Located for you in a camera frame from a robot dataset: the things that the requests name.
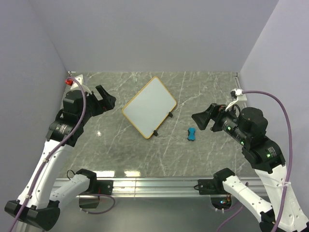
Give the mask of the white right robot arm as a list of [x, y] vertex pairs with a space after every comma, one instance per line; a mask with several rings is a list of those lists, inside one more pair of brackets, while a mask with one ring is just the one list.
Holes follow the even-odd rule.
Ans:
[[268, 121], [260, 109], [243, 108], [237, 115], [226, 105], [212, 103], [204, 112], [192, 115], [200, 130], [213, 120], [212, 132], [224, 131], [242, 146], [242, 154], [265, 187], [269, 201], [260, 198], [236, 174], [224, 168], [213, 175], [209, 185], [199, 185], [211, 194], [230, 193], [257, 219], [263, 232], [307, 232], [309, 219], [302, 211], [292, 186], [285, 179], [288, 171], [279, 145], [266, 136]]

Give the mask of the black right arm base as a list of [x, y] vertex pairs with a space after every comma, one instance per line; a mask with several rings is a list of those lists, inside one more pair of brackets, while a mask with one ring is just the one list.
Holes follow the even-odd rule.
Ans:
[[227, 195], [223, 188], [223, 184], [215, 179], [199, 179], [194, 186], [194, 190], [199, 192], [199, 195]]

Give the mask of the yellow framed whiteboard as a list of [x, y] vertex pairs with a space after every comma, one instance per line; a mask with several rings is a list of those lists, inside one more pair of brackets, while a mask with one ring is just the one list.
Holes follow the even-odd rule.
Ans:
[[176, 105], [162, 81], [153, 77], [123, 107], [122, 114], [145, 139], [149, 139]]

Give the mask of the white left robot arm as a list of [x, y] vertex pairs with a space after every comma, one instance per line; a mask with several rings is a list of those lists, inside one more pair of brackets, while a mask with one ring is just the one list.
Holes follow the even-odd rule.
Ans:
[[67, 92], [63, 108], [49, 126], [40, 162], [31, 179], [16, 200], [6, 203], [4, 210], [9, 215], [49, 231], [56, 224], [61, 210], [79, 194], [111, 195], [112, 181], [100, 184], [96, 173], [86, 169], [78, 170], [68, 183], [52, 190], [63, 163], [83, 134], [88, 120], [115, 107], [114, 96], [101, 85], [96, 86], [96, 90], [101, 100], [89, 90], [85, 94], [79, 88]]

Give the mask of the blue whiteboard eraser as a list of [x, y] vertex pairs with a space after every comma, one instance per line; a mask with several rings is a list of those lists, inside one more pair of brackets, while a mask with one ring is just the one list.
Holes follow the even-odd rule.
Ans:
[[188, 141], [194, 141], [196, 139], [195, 132], [196, 132], [195, 128], [192, 127], [188, 128], [188, 136], [187, 136]]

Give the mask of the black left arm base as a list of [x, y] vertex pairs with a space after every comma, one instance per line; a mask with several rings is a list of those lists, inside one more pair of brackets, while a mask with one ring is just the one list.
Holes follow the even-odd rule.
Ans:
[[89, 187], [83, 193], [111, 195], [113, 190], [113, 180], [90, 180]]

